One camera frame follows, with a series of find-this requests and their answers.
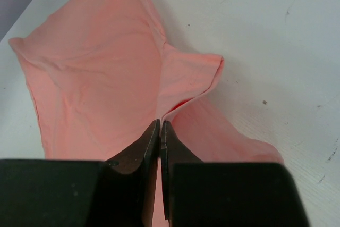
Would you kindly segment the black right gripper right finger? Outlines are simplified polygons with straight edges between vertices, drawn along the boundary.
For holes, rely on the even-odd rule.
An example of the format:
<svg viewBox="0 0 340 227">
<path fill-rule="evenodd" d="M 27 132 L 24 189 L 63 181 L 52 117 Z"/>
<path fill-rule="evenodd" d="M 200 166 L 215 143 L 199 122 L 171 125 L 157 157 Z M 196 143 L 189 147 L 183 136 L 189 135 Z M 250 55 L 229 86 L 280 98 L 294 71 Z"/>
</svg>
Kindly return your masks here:
<svg viewBox="0 0 340 227">
<path fill-rule="evenodd" d="M 177 164 L 202 163 L 203 161 L 182 143 L 171 122 L 164 121 L 161 129 L 160 159 L 163 208 L 165 220 L 172 226 L 173 178 Z"/>
</svg>

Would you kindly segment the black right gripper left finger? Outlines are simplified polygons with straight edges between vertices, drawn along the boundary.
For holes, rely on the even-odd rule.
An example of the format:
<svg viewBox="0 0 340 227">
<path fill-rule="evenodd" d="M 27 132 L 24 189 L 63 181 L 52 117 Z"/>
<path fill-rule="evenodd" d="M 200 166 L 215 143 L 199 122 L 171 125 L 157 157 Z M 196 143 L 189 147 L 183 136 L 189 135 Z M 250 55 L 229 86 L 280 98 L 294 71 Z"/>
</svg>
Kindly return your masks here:
<svg viewBox="0 0 340 227">
<path fill-rule="evenodd" d="M 106 161 L 107 223 L 152 226 L 159 157 L 160 121 L 154 120 L 135 142 Z"/>
</svg>

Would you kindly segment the salmon pink t shirt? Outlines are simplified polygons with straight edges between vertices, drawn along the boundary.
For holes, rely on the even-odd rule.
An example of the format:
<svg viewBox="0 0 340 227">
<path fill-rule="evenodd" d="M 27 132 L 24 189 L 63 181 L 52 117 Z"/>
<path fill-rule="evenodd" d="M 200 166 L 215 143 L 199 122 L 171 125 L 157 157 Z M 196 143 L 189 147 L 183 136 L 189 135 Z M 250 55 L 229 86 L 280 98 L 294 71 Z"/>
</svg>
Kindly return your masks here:
<svg viewBox="0 0 340 227">
<path fill-rule="evenodd" d="M 151 0 L 69 0 L 11 38 L 34 103 L 44 160 L 1 161 L 1 226 L 111 226 L 106 161 L 160 121 L 152 226 L 162 195 L 164 121 L 202 163 L 174 167 L 172 226 L 278 226 L 285 174 L 272 145 L 240 134 L 206 95 L 216 54 L 171 46 Z"/>
</svg>

